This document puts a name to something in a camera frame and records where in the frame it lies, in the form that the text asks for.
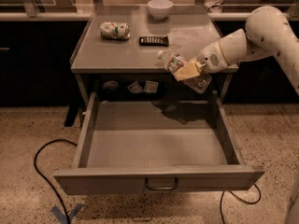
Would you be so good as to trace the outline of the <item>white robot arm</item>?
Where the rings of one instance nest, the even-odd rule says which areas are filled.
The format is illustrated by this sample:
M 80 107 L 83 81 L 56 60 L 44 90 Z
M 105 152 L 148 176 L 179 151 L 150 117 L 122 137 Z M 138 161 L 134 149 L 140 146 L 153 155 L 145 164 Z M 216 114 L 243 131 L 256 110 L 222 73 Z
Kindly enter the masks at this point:
M 239 62 L 272 56 L 299 93 L 299 40 L 284 14 L 275 7 L 258 7 L 247 17 L 245 29 L 205 46 L 195 58 L 175 69 L 177 81 L 218 73 Z

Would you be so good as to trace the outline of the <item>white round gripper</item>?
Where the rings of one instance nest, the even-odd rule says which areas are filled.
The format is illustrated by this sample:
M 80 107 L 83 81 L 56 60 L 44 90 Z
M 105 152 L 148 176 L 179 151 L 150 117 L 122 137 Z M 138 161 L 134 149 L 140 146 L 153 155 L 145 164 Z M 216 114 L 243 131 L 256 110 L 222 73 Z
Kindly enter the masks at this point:
M 219 41 L 201 49 L 197 54 L 197 60 L 199 62 L 191 61 L 179 68 L 174 73 L 176 81 L 198 77 L 202 73 L 203 67 L 206 73 L 218 73 L 229 66 L 225 61 Z

